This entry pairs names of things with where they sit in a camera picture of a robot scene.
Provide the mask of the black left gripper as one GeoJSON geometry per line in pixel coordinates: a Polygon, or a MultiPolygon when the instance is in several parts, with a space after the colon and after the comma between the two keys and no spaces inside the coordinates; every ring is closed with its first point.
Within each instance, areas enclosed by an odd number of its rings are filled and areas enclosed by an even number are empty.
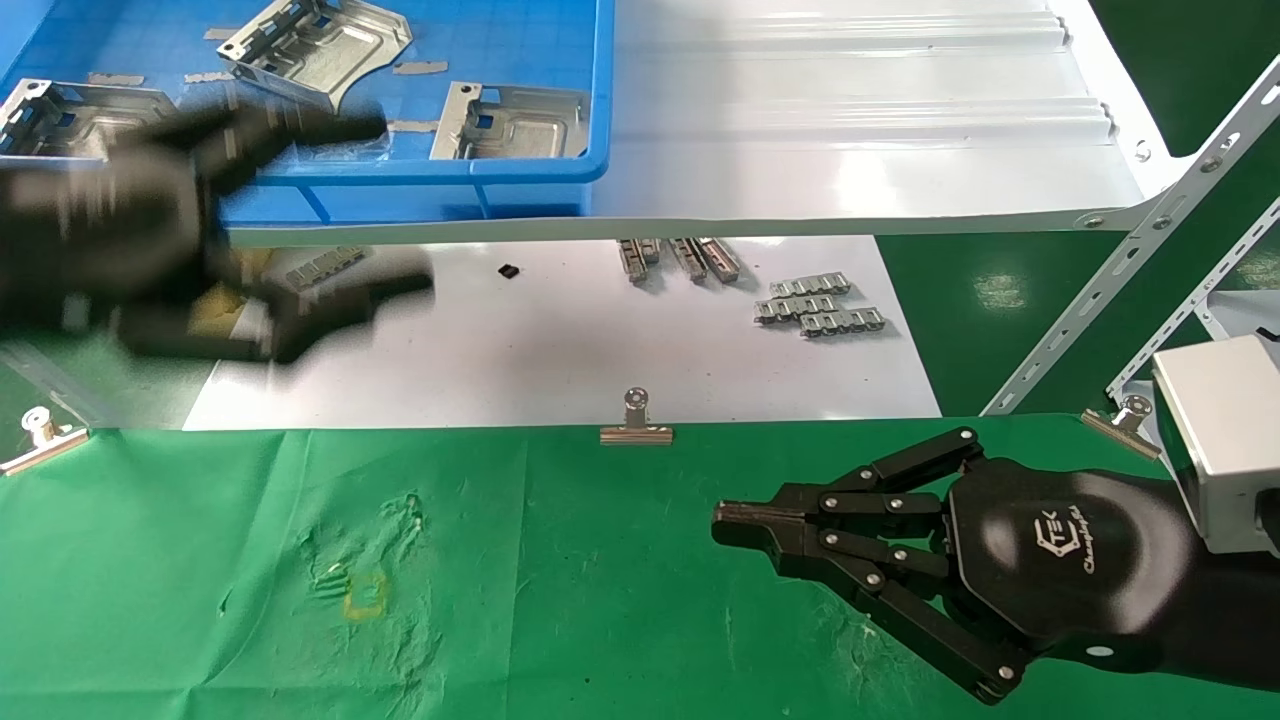
{"type": "Polygon", "coordinates": [[[380,108],[329,113],[305,105],[229,102],[180,117],[178,143],[146,138],[104,164],[3,170],[3,329],[82,331],[116,307],[118,340],[143,357],[292,364],[315,343],[367,325],[380,306],[433,288],[428,273],[307,296],[270,279],[223,279],[261,302],[253,337],[191,329],[175,306],[202,296],[233,265],[221,199],[287,149],[374,141],[380,108]]]}

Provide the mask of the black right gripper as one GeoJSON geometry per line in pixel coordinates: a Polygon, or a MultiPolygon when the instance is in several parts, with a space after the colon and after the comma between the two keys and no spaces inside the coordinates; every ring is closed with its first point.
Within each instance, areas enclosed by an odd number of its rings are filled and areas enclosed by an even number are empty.
{"type": "MultiPolygon", "coordinates": [[[[763,502],[724,500],[712,537],[763,552],[781,577],[824,585],[972,697],[997,705],[1030,660],[908,588],[925,573],[893,570],[886,543],[835,530],[934,530],[945,502],[923,488],[983,457],[977,430],[959,427],[835,480],[785,482],[763,502]]],[[[1174,484],[995,457],[961,474],[946,500],[978,614],[1029,655],[1277,689],[1277,560],[1210,552],[1174,484]]]]}

